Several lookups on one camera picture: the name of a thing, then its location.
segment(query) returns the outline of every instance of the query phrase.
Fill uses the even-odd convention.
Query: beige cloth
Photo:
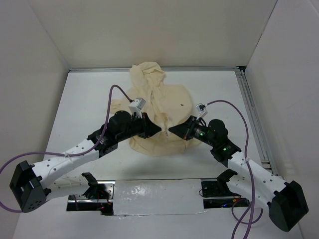
[[[163,83],[165,72],[155,62],[144,62],[130,69],[133,88],[127,91],[131,99],[142,97],[146,100],[143,112],[146,112],[150,120],[161,127],[161,132],[151,138],[142,139],[134,136],[129,144],[137,152],[149,156],[163,156],[184,152],[187,147],[199,144],[199,141],[182,140],[168,129],[185,122],[192,110],[192,100],[183,85],[165,85]],[[111,113],[129,110],[129,101],[112,100]]]

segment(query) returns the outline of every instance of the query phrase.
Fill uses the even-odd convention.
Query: white panel
[[[46,147],[67,69],[25,0],[0,1],[0,164]],[[41,157],[28,157],[34,161]],[[18,209],[9,188],[16,163],[0,176],[0,200]],[[0,209],[2,239],[19,214]]]
[[[193,215],[101,216],[100,212],[66,212],[67,198],[51,200],[22,214],[13,239],[230,239],[236,220],[229,208]],[[235,209],[241,215],[245,208]],[[239,226],[242,239],[246,226]],[[252,226],[250,239],[302,239],[299,227],[279,230],[264,215]]]
[[[246,76],[280,174],[303,187],[306,239],[319,237],[318,69],[318,11],[308,0],[279,0]]]
[[[204,212],[200,179],[116,181],[114,215],[178,215]]]
[[[71,68],[247,65],[276,0],[29,0]]]
[[[196,104],[224,99],[233,102],[248,118],[234,72],[167,72],[164,83],[183,84],[189,90],[194,114],[197,114]],[[124,90],[129,89],[132,86],[129,72],[69,73],[48,151],[63,152],[101,127],[105,121],[109,89],[113,84],[120,85]],[[122,93],[115,89],[113,99],[122,97]],[[225,103],[210,105],[207,110],[207,123],[212,119],[223,120],[229,130],[229,138],[243,149],[246,132],[239,114]],[[248,126],[248,155],[260,163],[249,122]],[[78,167],[68,176],[91,172],[98,180],[214,178],[226,168],[213,158],[210,150],[211,147],[202,143],[190,148],[187,153],[150,157],[132,150],[126,140],[119,143],[117,150]]]

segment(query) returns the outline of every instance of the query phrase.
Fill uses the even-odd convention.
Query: robotic arm
[[[204,109],[199,109],[199,113],[204,115]],[[196,138],[212,146],[211,154],[228,168],[217,180],[227,185],[231,192],[251,200],[250,173],[246,164],[249,158],[245,158],[240,148],[229,140],[223,121],[213,119],[208,126],[199,122],[199,118],[190,116],[186,122],[171,127],[169,131],[184,140]],[[255,181],[256,204],[269,211],[269,218],[278,228],[290,231],[309,211],[301,186],[295,181],[288,183],[274,176],[253,160],[249,160],[249,164]]]
[[[22,212],[31,212],[52,198],[69,194],[82,194],[89,186],[94,186],[95,178],[90,173],[83,173],[76,179],[60,178],[67,172],[84,163],[96,160],[118,148],[118,143],[138,135],[148,138],[161,131],[152,123],[141,109],[145,101],[137,98],[130,104],[132,115],[126,111],[118,111],[109,119],[107,130],[99,145],[91,152],[69,157],[70,154],[84,152],[90,149],[99,139],[104,125],[90,134],[87,139],[64,152],[65,157],[53,157],[45,161],[29,165],[23,161],[17,165],[10,188],[17,199]]]

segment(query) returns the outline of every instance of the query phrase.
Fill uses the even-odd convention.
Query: white floor
[[[248,119],[245,104],[234,72],[194,71],[167,72],[166,84],[184,84],[194,105],[224,99],[233,102]],[[131,87],[128,72],[74,72],[66,82],[58,113],[54,122],[48,151],[63,152],[81,142],[91,132],[100,128],[105,120],[107,97],[112,84],[127,90]],[[122,98],[115,90],[114,99]],[[206,121],[221,119],[229,130],[229,138],[242,149],[245,144],[245,128],[236,111],[217,103],[209,106]],[[250,158],[260,163],[260,154],[249,124]],[[148,157],[129,148],[127,142],[118,150],[82,165],[68,176],[91,172],[99,180],[125,179],[180,179],[214,178],[226,168],[217,163],[205,144],[189,149],[184,154],[167,157]],[[236,224],[229,209],[211,209],[193,215],[154,216],[100,216],[99,212],[66,212],[66,198],[49,201],[36,211],[21,214],[14,239],[229,239]],[[241,214],[244,209],[236,209]],[[242,238],[245,226],[240,226]],[[249,238],[301,239],[299,227],[290,233],[277,229],[267,214],[253,226]]]

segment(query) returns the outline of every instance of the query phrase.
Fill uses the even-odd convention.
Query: beige wall
[[[71,68],[247,65],[276,0],[29,0]]]
[[[0,1],[1,166],[17,154],[46,148],[66,76],[67,66],[28,3]],[[0,200],[18,209],[9,189],[15,165],[0,175]],[[17,219],[0,208],[2,239],[12,238]]]
[[[319,3],[279,0],[248,64],[254,94],[280,174],[304,190],[305,239],[319,238]]]

